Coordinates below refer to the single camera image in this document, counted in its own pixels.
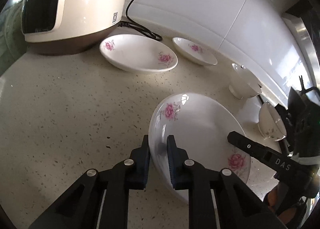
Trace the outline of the right hand in black glove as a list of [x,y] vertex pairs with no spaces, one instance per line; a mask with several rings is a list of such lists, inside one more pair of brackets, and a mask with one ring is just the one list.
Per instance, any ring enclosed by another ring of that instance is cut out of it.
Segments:
[[300,228],[307,210],[307,198],[310,176],[285,175],[277,172],[274,178],[279,182],[269,191],[263,203],[280,219],[287,228]]

